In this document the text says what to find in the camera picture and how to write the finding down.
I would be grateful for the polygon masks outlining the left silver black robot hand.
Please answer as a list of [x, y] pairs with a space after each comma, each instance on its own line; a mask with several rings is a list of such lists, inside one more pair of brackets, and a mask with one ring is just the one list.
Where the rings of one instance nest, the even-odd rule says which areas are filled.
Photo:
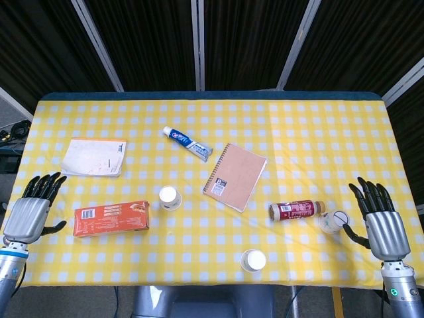
[[55, 172], [35, 176], [28, 182], [3, 229], [6, 246], [32, 244], [40, 237], [57, 233], [66, 226], [65, 220], [51, 227], [46, 226], [50, 208], [66, 179], [60, 172]]

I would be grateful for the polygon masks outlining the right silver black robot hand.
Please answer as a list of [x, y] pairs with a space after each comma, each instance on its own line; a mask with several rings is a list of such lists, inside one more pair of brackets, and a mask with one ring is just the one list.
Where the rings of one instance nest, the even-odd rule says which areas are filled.
[[372, 254], [382, 262], [403, 260], [410, 252], [410, 245], [400, 214], [395, 210], [389, 192], [382, 184], [373, 184], [357, 177], [361, 188], [349, 184], [353, 192], [367, 236], [358, 236], [345, 223], [343, 229], [355, 243], [372, 251]]

